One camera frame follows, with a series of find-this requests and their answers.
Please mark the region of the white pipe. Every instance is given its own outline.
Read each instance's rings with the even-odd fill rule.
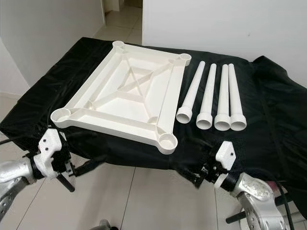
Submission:
[[[186,124],[190,122],[192,117],[192,108],[194,105],[195,97],[197,94],[197,89],[201,81],[201,76],[203,69],[205,68],[205,62],[201,61],[197,67],[192,83],[189,87],[188,93],[182,106],[178,109],[176,114],[177,121],[180,123]]]
[[[228,65],[229,71],[229,91],[230,91],[230,127],[232,130],[240,131],[246,128],[246,118],[242,112],[239,88],[236,81],[234,64]]]
[[[217,107],[217,115],[214,120],[214,127],[220,131],[226,131],[230,128],[229,95],[228,95],[228,65],[226,64],[224,64],[222,67],[219,104]]]
[[[216,73],[216,64],[210,66],[208,80],[206,84],[205,93],[201,103],[201,111],[196,119],[196,126],[200,129],[209,129],[212,126],[212,101],[214,92],[214,81]]]

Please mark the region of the black cloth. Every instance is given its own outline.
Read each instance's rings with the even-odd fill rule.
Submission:
[[[68,137],[70,151],[94,160],[105,156],[106,162],[111,164],[178,171],[184,168],[199,173],[208,152],[191,139],[205,140],[211,145],[230,140],[237,156],[233,168],[262,168],[272,172],[294,192],[293,200],[306,217],[307,89],[293,82],[286,70],[263,56],[248,62],[209,52],[150,48],[192,56],[184,71],[179,107],[199,62],[206,62],[191,121],[181,124],[175,120],[174,135],[178,139],[175,152],[163,155],[154,146],[73,126],[61,130]],[[55,127],[49,119],[51,112],[68,102],[111,49],[110,41],[80,39],[22,96],[0,124],[0,130],[10,138],[20,136],[14,143],[23,150],[36,152],[47,126]],[[248,123],[243,131],[218,131],[213,127],[200,130],[195,125],[212,63],[217,64],[212,115],[215,117],[217,112],[222,65],[233,63]],[[255,172],[254,176],[266,179],[261,173]]]

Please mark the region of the black fabric cover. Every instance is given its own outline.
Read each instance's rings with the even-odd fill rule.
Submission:
[[[208,153],[189,138],[199,138],[212,145],[230,140],[237,155],[234,168],[262,168],[274,173],[295,194],[293,200],[306,217],[307,89],[293,82],[286,70],[266,57],[251,63],[209,52],[152,48],[192,56],[185,68],[179,106],[199,62],[206,62],[191,122],[181,124],[175,120],[174,134],[179,142],[176,151],[163,155],[154,146],[73,126],[62,130],[68,136],[70,151],[88,159],[106,156],[111,164],[157,169],[183,167],[199,173]],[[36,152],[47,125],[54,127],[48,120],[50,113],[68,102],[111,49],[110,41],[80,39],[18,101],[0,124],[0,130],[10,138],[20,136],[14,142],[23,150]],[[233,63],[248,123],[243,131],[200,130],[195,125],[211,63],[217,64],[212,115],[215,117],[217,112],[222,65]],[[255,176],[265,179],[261,174]]]

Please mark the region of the tile floor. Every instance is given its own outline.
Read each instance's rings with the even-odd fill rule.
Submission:
[[[106,23],[95,38],[142,43],[141,9],[111,12]],[[16,102],[0,98],[0,115],[4,117]],[[0,162],[23,154],[13,143],[0,146]],[[76,165],[85,161],[75,155],[73,160]],[[103,164],[74,184],[74,193],[55,180],[28,186],[15,199],[0,230],[88,230],[100,219],[121,230],[239,230],[238,222],[225,222],[241,209],[234,198],[207,182],[197,190],[173,171]],[[298,223],[295,229],[307,230],[305,225]]]
[[[106,16],[106,25],[94,36],[102,40],[120,40],[142,44],[142,9],[125,6],[121,11],[111,11]]]

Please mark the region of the robotic arm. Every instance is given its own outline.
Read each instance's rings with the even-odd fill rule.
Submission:
[[[14,198],[38,179],[57,178],[71,192],[74,187],[61,174],[75,174],[66,141],[56,129],[48,129],[39,142],[40,153],[33,158],[0,163],[0,222]],[[285,223],[274,202],[272,189],[262,180],[241,173],[238,178],[227,172],[236,160],[232,142],[224,141],[211,163],[204,165],[205,179],[222,187],[243,206],[251,230],[284,230]]]

